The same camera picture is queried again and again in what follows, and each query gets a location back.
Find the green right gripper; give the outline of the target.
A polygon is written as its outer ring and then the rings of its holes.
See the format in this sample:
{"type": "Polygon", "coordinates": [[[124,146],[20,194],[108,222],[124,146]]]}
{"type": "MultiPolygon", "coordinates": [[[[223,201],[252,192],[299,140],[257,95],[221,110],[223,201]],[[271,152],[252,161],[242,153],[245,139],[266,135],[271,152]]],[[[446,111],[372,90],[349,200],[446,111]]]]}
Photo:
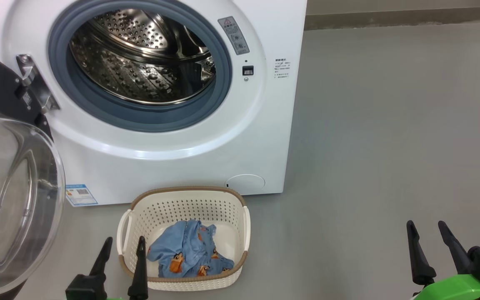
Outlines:
{"type": "Polygon", "coordinates": [[[438,221],[442,241],[448,247],[457,274],[439,282],[434,282],[436,271],[432,268],[421,245],[420,236],[413,221],[406,223],[408,251],[411,262],[412,281],[423,285],[421,292],[416,293],[412,300],[480,300],[480,281],[469,275],[472,262],[467,251],[453,235],[446,222],[438,221]]]}

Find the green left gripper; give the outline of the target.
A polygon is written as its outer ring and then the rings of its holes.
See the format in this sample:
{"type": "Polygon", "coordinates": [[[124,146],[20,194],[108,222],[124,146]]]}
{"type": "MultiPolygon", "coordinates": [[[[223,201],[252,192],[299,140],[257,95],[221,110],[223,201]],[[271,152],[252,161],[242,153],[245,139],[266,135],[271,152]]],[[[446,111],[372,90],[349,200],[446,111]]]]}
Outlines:
{"type": "MultiPolygon", "coordinates": [[[[108,237],[93,264],[90,273],[91,277],[99,277],[105,275],[105,265],[109,261],[112,251],[113,238],[108,237]]],[[[128,289],[128,296],[130,300],[148,300],[148,275],[146,263],[145,237],[140,236],[136,248],[137,262],[135,264],[135,272],[132,279],[132,284],[128,289]]],[[[108,297],[106,300],[125,300],[122,297],[108,297]]]]}

